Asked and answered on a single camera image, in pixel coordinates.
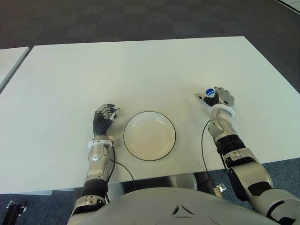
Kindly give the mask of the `right robot hand black silver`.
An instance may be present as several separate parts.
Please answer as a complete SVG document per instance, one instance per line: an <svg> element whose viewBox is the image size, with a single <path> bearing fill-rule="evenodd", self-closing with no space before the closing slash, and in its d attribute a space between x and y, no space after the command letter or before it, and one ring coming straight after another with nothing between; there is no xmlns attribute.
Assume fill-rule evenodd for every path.
<svg viewBox="0 0 300 225"><path fill-rule="evenodd" d="M196 93L195 97L210 107L221 104L233 109L234 106L234 97L222 87L209 88L205 94Z"/></svg>

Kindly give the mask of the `left robot hand black silver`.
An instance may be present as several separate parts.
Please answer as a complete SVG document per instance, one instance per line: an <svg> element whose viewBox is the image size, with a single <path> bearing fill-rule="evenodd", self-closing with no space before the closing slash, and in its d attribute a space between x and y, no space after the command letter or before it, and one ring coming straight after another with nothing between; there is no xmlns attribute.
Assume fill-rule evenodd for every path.
<svg viewBox="0 0 300 225"><path fill-rule="evenodd" d="M120 108L114 104L103 104L94 113L93 134L94 136L106 136L113 121L118 117Z"/></svg>

